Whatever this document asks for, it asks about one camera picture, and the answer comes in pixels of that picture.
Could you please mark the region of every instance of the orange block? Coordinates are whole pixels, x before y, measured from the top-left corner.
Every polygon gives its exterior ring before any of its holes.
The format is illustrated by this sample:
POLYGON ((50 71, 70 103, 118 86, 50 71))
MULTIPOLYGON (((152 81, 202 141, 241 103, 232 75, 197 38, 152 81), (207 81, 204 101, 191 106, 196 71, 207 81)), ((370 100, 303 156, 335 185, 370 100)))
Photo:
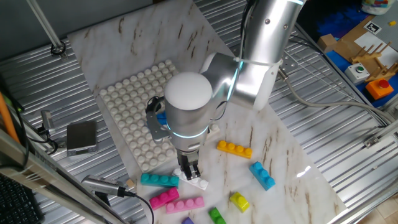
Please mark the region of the orange block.
POLYGON ((218 142, 217 149, 223 152, 228 152, 246 159, 251 159, 253 151, 251 148, 243 148, 243 146, 235 146, 233 143, 227 143, 224 140, 218 142))
POLYGON ((366 89, 375 100, 383 98, 394 91, 384 78, 369 82, 368 85, 366 85, 366 89))

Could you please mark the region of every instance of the marble surface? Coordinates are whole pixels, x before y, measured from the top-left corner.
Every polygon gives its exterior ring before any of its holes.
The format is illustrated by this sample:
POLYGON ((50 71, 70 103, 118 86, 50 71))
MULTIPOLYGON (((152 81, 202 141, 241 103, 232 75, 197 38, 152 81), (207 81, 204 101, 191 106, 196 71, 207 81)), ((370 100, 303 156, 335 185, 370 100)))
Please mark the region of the marble surface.
MULTIPOLYGON (((168 58, 180 71, 197 72, 210 53, 231 55, 196 5, 186 0, 147 7, 68 38, 127 172, 136 182, 141 171, 102 99, 97 97, 99 90, 168 58)), ((262 111, 249 111, 229 104, 218 124, 221 135, 200 151, 199 168, 209 181, 207 190, 184 182, 178 190, 181 199, 203 196, 205 208, 171 215, 161 208, 155 211, 156 223, 180 223, 187 216, 195 223, 211 223, 207 212, 217 207, 227 223, 318 224, 327 223, 346 209, 269 105, 262 111), (216 150, 220 139, 252 147, 252 159, 216 150), (256 161, 275 179, 276 185, 267 192, 249 171, 256 161), (245 213, 229 201, 236 191, 251 204, 245 213)), ((152 173, 170 175, 176 167, 175 159, 152 173)), ((137 186, 137 193, 146 199, 166 190, 137 186)))

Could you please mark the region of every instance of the green lego brick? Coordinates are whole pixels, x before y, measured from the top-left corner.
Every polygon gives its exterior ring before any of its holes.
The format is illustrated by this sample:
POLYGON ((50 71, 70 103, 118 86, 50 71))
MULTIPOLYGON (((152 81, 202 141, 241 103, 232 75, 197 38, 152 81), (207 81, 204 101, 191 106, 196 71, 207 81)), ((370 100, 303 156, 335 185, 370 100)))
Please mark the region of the green lego brick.
POLYGON ((221 216, 217 208, 210 210, 209 216, 215 224, 226 224, 224 218, 221 216))

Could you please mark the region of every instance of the gray box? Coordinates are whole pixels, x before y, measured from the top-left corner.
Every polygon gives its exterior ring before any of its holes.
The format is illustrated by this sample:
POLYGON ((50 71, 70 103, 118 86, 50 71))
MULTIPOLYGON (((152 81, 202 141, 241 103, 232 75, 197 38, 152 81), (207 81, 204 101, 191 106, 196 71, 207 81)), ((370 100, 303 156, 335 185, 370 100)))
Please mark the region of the gray box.
POLYGON ((77 156, 97 152, 96 122, 69 124, 67 127, 67 155, 77 156))

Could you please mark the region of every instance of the keyboard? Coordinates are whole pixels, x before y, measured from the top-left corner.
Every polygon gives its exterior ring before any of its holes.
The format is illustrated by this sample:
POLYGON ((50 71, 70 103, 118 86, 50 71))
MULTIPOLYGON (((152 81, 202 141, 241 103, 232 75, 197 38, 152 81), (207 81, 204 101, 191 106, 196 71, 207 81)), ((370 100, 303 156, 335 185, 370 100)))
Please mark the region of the keyboard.
POLYGON ((0 224, 37 224, 42 220, 32 190, 0 175, 0 224))

